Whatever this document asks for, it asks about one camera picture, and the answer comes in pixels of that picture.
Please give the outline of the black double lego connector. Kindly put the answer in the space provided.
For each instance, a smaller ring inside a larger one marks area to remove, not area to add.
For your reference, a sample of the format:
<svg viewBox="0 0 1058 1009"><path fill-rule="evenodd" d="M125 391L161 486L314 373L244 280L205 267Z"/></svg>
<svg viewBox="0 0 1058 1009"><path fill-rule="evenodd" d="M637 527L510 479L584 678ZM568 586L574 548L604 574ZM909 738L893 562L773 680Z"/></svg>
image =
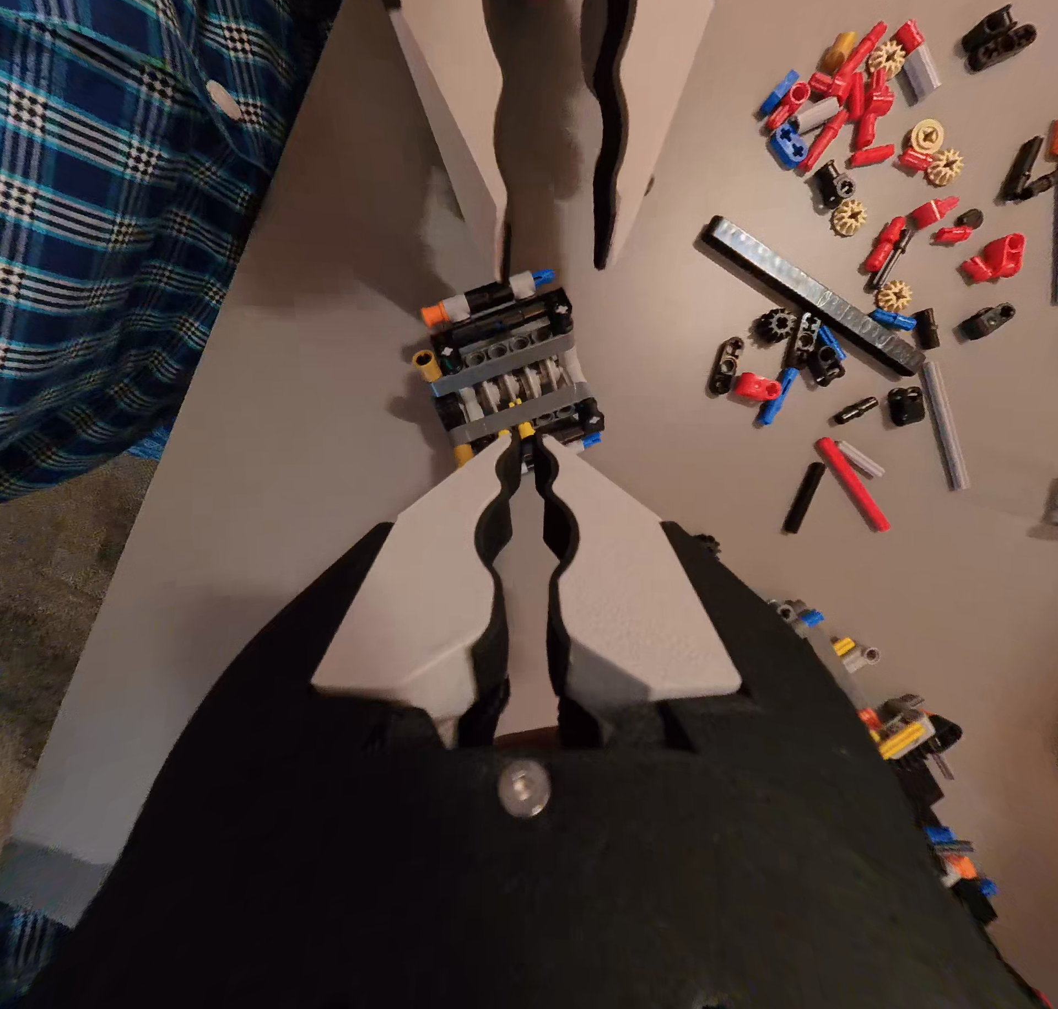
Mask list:
<svg viewBox="0 0 1058 1009"><path fill-rule="evenodd" d="M1003 63L1038 37L1038 30L1030 23L1019 23L1013 16L1013 4L995 10L981 19L960 39L967 69L980 73L986 68Z"/></svg>

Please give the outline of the black lego axle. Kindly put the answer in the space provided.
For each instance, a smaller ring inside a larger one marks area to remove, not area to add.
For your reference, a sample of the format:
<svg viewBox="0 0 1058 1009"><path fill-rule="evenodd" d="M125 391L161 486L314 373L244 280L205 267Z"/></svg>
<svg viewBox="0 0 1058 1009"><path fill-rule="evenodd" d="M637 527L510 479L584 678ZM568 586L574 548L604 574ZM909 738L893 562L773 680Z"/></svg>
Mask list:
<svg viewBox="0 0 1058 1009"><path fill-rule="evenodd" d="M809 464L784 518L782 525L783 534L795 535L799 533L811 507L814 497L816 497L816 493L826 474L827 465L822 461L816 460Z"/></svg>

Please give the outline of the red angled lego connector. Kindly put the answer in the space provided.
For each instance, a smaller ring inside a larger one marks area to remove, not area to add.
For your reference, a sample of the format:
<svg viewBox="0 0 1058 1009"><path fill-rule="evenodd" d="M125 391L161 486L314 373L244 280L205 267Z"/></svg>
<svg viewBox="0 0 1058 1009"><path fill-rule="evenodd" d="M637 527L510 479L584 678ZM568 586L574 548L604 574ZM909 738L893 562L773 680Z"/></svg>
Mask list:
<svg viewBox="0 0 1058 1009"><path fill-rule="evenodd" d="M974 285L1013 278L1022 270L1025 247L1025 235L1004 235L985 245L978 255L961 262L959 269Z"/></svg>

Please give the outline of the pile of small lego pieces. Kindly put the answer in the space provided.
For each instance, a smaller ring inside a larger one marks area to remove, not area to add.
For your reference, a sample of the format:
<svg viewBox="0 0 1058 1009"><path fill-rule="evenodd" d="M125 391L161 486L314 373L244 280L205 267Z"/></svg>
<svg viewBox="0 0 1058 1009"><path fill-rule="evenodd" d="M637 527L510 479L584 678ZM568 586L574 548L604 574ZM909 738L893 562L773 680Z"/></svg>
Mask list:
<svg viewBox="0 0 1058 1009"><path fill-rule="evenodd" d="M922 176L935 189L952 185L964 161L956 149L945 147L938 120L919 120L901 145L878 141L899 77L914 99L940 87L931 51L914 20L893 32L879 22L863 36L840 34L811 75L788 72L760 103L758 120L776 161L804 175L814 191L811 176L829 160L852 177L855 170L890 165ZM835 235L850 238L867 225L857 185L855 196L836 210L827 210L816 195Z"/></svg>

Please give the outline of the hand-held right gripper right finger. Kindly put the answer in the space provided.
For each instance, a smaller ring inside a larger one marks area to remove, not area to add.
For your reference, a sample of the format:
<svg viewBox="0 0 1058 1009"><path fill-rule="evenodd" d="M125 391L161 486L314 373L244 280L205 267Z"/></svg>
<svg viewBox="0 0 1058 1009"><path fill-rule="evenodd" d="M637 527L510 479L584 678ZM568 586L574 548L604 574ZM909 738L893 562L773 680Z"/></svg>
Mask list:
<svg viewBox="0 0 1058 1009"><path fill-rule="evenodd" d="M548 584L547 662L567 746L660 703L737 694L742 677L677 550L687 538L560 444L539 435Z"/></svg>

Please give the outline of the thin black lego liftarm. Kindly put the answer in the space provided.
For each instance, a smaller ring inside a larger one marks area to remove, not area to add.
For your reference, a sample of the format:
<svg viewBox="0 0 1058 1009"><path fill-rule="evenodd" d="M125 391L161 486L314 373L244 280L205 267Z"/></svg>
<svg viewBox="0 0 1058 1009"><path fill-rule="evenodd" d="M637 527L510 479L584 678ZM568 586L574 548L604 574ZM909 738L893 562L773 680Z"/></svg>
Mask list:
<svg viewBox="0 0 1058 1009"><path fill-rule="evenodd" d="M720 341L713 360L706 390L707 395L729 395L738 371L738 360L745 350L745 340L738 336Z"/></svg>
<svg viewBox="0 0 1058 1009"><path fill-rule="evenodd" d="M803 312L794 324L784 354L784 369L802 370L816 350L822 322L809 312Z"/></svg>

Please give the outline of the blue lego axle pin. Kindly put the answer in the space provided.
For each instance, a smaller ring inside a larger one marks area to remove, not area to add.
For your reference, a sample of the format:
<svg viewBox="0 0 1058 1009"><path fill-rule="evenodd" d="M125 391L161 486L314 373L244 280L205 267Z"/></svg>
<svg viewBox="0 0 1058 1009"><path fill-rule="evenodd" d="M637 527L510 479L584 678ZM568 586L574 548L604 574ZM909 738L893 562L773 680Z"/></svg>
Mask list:
<svg viewBox="0 0 1058 1009"><path fill-rule="evenodd" d="M799 369L796 367L785 368L778 377L779 393L774 398L762 403L755 423L758 427L770 426L786 401L789 390L799 377Z"/></svg>

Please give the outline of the red lego axle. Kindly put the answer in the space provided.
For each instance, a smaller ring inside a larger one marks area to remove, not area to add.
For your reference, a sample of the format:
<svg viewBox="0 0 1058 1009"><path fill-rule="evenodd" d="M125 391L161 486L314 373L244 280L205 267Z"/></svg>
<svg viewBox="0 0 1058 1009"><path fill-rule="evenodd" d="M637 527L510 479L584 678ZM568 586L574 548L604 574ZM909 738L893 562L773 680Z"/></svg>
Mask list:
<svg viewBox="0 0 1058 1009"><path fill-rule="evenodd" d="M832 474L837 478L840 487L843 488L850 500L856 507L862 519L876 533L888 532L891 524L880 507L876 503L865 484L860 479L859 474L853 467L849 457L844 455L837 443L828 436L814 442L820 459L827 465Z"/></svg>

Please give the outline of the small lego engine assembly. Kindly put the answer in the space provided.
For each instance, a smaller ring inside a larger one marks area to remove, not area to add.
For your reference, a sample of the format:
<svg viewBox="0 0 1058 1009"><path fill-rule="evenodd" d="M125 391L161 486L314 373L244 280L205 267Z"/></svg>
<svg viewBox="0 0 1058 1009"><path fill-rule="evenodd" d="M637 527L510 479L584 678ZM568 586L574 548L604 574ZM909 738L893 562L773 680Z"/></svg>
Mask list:
<svg viewBox="0 0 1058 1009"><path fill-rule="evenodd" d="M574 452L601 441L604 412L574 345L574 313L552 269L533 269L424 307L428 385L457 466L527 420Z"/></svg>

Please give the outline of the black lego pin connector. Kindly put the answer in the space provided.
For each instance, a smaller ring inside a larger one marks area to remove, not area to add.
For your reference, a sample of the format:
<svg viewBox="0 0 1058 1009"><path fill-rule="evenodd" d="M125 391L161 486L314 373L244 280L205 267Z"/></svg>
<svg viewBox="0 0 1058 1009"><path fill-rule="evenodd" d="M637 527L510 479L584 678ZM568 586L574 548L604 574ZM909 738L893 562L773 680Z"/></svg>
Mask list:
<svg viewBox="0 0 1058 1009"><path fill-rule="evenodd" d="M839 168L836 161L833 160L813 173L811 183L819 195L821 204L827 210L836 210L856 194L856 183L853 177L847 170Z"/></svg>

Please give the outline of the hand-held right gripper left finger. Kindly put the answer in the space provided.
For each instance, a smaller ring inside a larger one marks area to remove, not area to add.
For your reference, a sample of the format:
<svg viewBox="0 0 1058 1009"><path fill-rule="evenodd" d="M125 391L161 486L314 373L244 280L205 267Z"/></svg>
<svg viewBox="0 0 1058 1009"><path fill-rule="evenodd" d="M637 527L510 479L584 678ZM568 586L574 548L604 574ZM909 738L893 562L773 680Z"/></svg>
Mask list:
<svg viewBox="0 0 1058 1009"><path fill-rule="evenodd" d="M519 436L501 433L390 526L314 672L323 694L425 711L461 747L493 742L510 697L498 553Z"/></svg>

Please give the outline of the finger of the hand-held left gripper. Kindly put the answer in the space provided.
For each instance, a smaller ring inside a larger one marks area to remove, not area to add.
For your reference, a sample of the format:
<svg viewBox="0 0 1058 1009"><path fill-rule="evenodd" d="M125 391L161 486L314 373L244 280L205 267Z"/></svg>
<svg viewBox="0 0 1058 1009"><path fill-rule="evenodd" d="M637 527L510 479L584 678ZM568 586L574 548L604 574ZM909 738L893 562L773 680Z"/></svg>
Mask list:
<svg viewBox="0 0 1058 1009"><path fill-rule="evenodd" d="M649 192L715 0L585 0L602 121L592 172L592 264L612 265Z"/></svg>
<svg viewBox="0 0 1058 1009"><path fill-rule="evenodd" d="M498 278L508 208L495 152L504 79L485 0L396 0L390 21L469 235Z"/></svg>

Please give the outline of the long grey lego axle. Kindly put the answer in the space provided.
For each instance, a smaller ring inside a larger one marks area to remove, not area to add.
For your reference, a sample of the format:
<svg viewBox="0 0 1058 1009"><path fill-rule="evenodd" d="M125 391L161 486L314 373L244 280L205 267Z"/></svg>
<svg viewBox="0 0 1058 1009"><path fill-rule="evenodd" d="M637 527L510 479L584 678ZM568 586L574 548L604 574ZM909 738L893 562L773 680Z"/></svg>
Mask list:
<svg viewBox="0 0 1058 1009"><path fill-rule="evenodd" d="M922 392L932 420L947 485L953 492L970 490L969 473L960 446L956 423L946 391L940 363L927 359L922 365Z"/></svg>

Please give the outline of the long black lego beam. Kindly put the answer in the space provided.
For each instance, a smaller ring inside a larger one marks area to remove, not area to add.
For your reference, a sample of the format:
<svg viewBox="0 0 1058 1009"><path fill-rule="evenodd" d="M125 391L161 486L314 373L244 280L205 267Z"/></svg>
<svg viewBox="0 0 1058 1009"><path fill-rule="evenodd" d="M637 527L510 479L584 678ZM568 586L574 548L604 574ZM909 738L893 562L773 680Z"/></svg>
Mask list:
<svg viewBox="0 0 1058 1009"><path fill-rule="evenodd" d="M915 377L925 366L927 359L912 342L871 318L858 306L720 215L707 223L696 243L722 262L738 268L744 279L763 292L821 319L838 336L891 373Z"/></svg>

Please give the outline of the blue plaid shirt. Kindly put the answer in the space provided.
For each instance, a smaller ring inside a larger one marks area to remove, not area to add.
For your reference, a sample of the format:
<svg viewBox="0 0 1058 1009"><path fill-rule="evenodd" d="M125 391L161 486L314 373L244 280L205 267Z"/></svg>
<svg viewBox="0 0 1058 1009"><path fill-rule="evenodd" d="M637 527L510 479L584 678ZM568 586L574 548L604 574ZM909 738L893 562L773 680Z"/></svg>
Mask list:
<svg viewBox="0 0 1058 1009"><path fill-rule="evenodd" d="M1 490L158 458L343 0L1 0Z"/></svg>

